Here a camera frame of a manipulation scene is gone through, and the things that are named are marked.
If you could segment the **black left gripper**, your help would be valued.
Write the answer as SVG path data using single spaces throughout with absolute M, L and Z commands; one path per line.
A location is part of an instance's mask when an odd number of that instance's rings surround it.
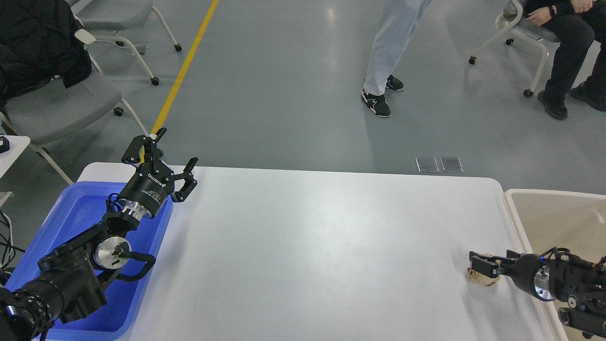
M 153 172 L 160 172 L 164 152 L 158 147 L 158 142 L 166 131 L 166 127 L 161 127 L 149 136 L 135 136 L 121 157 L 121 162 L 135 167 L 150 165 Z M 183 172 L 171 174 L 169 181 L 165 176 L 156 177 L 148 170 L 136 172 L 117 196 L 119 205 L 123 207 L 121 212 L 135 219 L 154 218 L 169 194 L 173 202 L 184 202 L 197 186 L 193 174 L 197 162 L 197 157 L 190 158 Z M 184 184 L 174 191 L 174 182 L 178 180 L 183 180 Z

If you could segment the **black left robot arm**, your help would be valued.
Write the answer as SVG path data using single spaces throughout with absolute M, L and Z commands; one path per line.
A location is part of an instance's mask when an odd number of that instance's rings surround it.
M 1 339 L 46 339 L 56 320 L 73 322 L 107 304 L 113 281 L 141 280 L 156 263 L 153 255 L 133 251 L 127 235 L 145 218 L 155 218 L 167 197 L 183 202 L 197 180 L 193 157 L 182 173 L 174 173 L 161 157 L 158 142 L 166 128 L 136 136 L 122 162 L 136 168 L 119 194 L 106 200 L 106 213 L 89 229 L 39 259 L 39 276 L 16 290 L 1 289 Z

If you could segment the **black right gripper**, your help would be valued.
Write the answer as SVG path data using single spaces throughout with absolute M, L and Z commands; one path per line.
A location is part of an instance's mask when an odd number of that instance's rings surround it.
M 489 278 L 509 273 L 518 289 L 543 302 L 556 300 L 551 292 L 550 267 L 536 254 L 506 250 L 506 257 L 469 252 L 471 269 Z

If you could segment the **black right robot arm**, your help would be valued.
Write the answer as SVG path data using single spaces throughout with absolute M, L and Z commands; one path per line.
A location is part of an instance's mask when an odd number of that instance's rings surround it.
M 567 248 L 553 247 L 543 254 L 505 257 L 470 251 L 471 269 L 489 278 L 508 276 L 518 289 L 543 302 L 567 304 L 558 309 L 558 319 L 580 330 L 586 339 L 606 336 L 605 258 L 589 262 Z

